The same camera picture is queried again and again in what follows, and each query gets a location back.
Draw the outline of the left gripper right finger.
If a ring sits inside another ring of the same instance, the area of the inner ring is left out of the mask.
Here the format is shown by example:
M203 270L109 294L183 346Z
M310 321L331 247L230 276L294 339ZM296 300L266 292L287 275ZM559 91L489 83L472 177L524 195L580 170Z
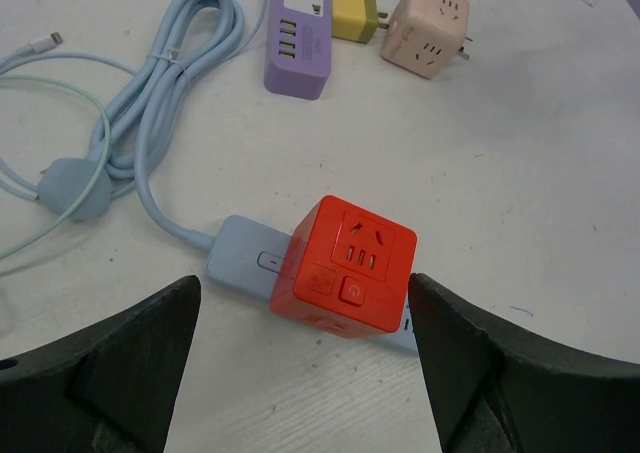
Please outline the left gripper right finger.
M408 299L442 451L638 451L637 364L544 338L425 274Z

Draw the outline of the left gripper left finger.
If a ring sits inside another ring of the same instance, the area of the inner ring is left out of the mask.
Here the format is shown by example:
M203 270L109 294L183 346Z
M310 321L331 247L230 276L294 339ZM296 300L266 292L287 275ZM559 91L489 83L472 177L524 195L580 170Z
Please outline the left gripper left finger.
M118 314L2 359L2 451L163 451L200 304L201 283L186 276Z

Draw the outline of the red cube socket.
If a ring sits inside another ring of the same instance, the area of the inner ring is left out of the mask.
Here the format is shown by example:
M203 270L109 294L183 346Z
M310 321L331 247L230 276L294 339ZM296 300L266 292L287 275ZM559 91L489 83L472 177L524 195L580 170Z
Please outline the red cube socket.
M269 308L347 339L392 334L417 240L410 228L327 195L294 230Z

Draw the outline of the pink cube socket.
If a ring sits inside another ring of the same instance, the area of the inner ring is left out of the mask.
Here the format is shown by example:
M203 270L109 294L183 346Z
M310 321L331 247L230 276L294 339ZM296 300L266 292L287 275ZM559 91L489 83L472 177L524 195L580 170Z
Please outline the pink cube socket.
M389 20L381 57L426 79L465 52L468 0L400 0Z

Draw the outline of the yellow plug adapter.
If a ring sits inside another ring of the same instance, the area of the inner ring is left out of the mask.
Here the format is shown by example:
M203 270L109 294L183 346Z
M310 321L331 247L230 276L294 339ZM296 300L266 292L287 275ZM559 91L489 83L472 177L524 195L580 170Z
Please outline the yellow plug adapter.
M379 29L388 29L389 15L377 0L332 0L332 37L368 44Z

